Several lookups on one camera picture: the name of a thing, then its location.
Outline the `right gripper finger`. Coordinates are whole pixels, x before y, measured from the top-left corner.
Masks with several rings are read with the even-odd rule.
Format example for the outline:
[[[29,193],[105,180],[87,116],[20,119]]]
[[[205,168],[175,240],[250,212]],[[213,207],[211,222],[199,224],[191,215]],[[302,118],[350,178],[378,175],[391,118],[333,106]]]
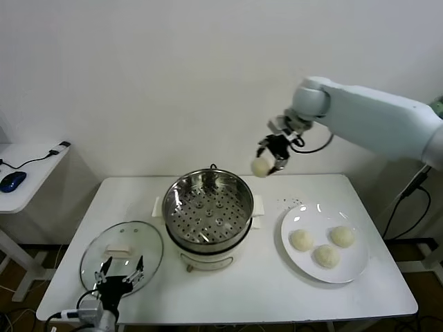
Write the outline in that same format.
[[[272,175],[276,172],[282,171],[288,162],[288,158],[283,158],[281,156],[272,156],[269,158],[269,171],[268,175]]]
[[[264,139],[259,141],[255,157],[259,158],[264,153],[270,154],[272,156],[273,155],[272,148],[273,148],[273,136],[266,136]]]

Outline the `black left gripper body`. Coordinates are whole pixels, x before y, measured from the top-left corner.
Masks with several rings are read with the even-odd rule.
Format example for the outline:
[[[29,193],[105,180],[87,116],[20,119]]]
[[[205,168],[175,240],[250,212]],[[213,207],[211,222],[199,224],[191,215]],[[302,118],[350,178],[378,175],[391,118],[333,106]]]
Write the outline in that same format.
[[[121,298],[133,291],[131,282],[124,276],[111,276],[105,281],[97,282],[97,290],[104,310],[117,310]]]

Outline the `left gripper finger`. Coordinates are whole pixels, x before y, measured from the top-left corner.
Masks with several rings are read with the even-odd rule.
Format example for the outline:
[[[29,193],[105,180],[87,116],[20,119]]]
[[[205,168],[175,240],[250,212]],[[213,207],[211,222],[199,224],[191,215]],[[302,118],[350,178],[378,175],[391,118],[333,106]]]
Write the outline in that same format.
[[[126,282],[129,284],[137,284],[144,277],[143,256],[140,257],[136,265],[136,270],[126,277]]]
[[[101,263],[100,270],[94,272],[95,281],[97,284],[106,282],[106,276],[112,263],[112,257],[109,257],[105,262]]]

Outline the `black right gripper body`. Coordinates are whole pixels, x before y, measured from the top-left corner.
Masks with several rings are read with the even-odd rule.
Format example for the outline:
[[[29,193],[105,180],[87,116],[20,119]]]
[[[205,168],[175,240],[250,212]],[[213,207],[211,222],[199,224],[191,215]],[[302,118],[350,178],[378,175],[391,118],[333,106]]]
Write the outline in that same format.
[[[288,148],[290,142],[283,135],[268,135],[266,137],[267,149],[271,152],[275,159],[289,159],[290,153]]]

